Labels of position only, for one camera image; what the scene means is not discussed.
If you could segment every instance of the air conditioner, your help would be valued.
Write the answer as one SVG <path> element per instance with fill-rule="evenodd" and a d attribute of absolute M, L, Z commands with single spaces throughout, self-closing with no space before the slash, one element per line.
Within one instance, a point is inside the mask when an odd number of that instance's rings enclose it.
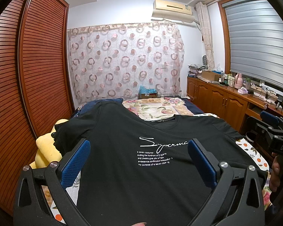
<path fill-rule="evenodd" d="M 172 19 L 192 23 L 195 17 L 192 15 L 192 7 L 181 3 L 155 0 L 153 3 L 152 17 Z"/>

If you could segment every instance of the blue pillow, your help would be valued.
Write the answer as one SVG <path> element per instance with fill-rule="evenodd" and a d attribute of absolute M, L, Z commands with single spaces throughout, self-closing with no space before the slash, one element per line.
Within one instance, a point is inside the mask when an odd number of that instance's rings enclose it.
<path fill-rule="evenodd" d="M 84 113 L 86 113 L 87 111 L 91 110 L 93 108 L 93 106 L 96 105 L 97 102 L 100 102 L 100 101 L 115 101 L 115 102 L 118 102 L 120 104 L 123 103 L 123 99 L 122 98 L 108 98 L 108 99 L 98 99 L 98 100 L 93 100 L 93 101 L 90 101 L 88 103 L 86 103 L 79 111 L 78 113 L 75 115 L 76 116 L 79 116 L 79 115 L 82 115 Z"/>

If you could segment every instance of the pink thermos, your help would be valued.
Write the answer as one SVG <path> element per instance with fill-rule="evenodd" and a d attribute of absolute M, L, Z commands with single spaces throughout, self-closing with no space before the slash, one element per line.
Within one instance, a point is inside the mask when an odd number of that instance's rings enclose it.
<path fill-rule="evenodd" d="M 235 88 L 240 89 L 243 87 L 243 79 L 242 79 L 242 73 L 238 73 L 235 76 Z"/>

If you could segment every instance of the wooden wardrobe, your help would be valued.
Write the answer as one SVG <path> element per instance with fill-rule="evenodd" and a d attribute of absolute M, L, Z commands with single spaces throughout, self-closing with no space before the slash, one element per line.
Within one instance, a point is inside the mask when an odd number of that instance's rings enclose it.
<path fill-rule="evenodd" d="M 0 15 L 0 207 L 12 215 L 37 137 L 73 113 L 64 0 L 12 0 Z"/>

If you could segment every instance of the textured blue pad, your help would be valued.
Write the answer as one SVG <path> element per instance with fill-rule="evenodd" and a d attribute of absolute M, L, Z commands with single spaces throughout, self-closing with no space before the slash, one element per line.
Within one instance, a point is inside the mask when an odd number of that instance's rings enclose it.
<path fill-rule="evenodd" d="M 188 143 L 188 152 L 204 184 L 214 189 L 217 186 L 216 171 L 193 140 Z"/>
<path fill-rule="evenodd" d="M 274 116 L 266 111 L 262 111 L 260 113 L 260 117 L 262 118 L 262 121 L 273 127 L 277 127 L 280 124 L 279 118 L 277 116 Z"/>
<path fill-rule="evenodd" d="M 90 143 L 85 140 L 62 170 L 61 185 L 71 187 L 90 154 Z"/>

